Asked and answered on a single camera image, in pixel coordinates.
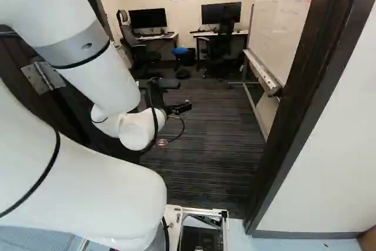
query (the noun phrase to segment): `metal frame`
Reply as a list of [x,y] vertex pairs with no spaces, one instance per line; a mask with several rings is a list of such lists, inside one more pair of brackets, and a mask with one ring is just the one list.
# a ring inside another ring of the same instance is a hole
[[252,191],[253,197],[244,220],[248,234],[255,233],[318,121],[354,50],[374,2],[312,0],[293,66],[283,89],[276,121],[256,176],[255,181],[259,185]]

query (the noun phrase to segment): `handwriting on whiteboard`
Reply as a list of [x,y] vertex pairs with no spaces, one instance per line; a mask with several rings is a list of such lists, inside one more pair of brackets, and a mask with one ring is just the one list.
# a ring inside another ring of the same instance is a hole
[[286,83],[312,0],[256,0],[249,48]]

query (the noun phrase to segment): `office chair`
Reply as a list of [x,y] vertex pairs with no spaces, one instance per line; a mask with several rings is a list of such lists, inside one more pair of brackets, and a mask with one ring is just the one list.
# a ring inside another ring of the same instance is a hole
[[124,10],[118,10],[116,17],[123,35],[120,43],[130,50],[132,59],[134,61],[134,64],[130,69],[132,76],[135,79],[150,79],[154,77],[161,78],[161,73],[151,73],[148,71],[151,63],[161,60],[161,54],[156,51],[148,51],[147,46],[136,39],[131,27],[124,24],[128,21],[128,15]]
[[228,74],[229,66],[224,57],[231,54],[231,39],[233,31],[234,22],[224,19],[220,23],[218,35],[213,39],[199,37],[199,39],[206,41],[206,49],[201,50],[206,53],[204,58],[208,60],[203,75],[204,78],[210,76],[216,79],[224,79]]

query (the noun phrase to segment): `striped carpet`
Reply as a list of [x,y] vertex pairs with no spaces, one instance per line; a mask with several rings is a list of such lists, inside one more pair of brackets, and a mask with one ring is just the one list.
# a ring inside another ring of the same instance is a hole
[[[165,95],[167,104],[185,99],[193,109],[183,115],[182,137],[153,148],[140,164],[162,176],[169,204],[228,209],[231,217],[243,218],[265,144],[244,89],[191,78]],[[159,137],[174,137],[181,127],[179,120],[169,119]]]

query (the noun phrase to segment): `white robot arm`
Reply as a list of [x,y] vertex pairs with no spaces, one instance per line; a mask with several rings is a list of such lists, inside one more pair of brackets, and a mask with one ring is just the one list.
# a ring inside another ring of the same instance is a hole
[[[0,0],[12,27],[92,102],[96,126],[134,150],[153,139],[160,109],[126,114],[140,92],[87,0]],[[155,172],[94,152],[28,112],[0,80],[0,225],[70,232],[144,250],[166,205]]]

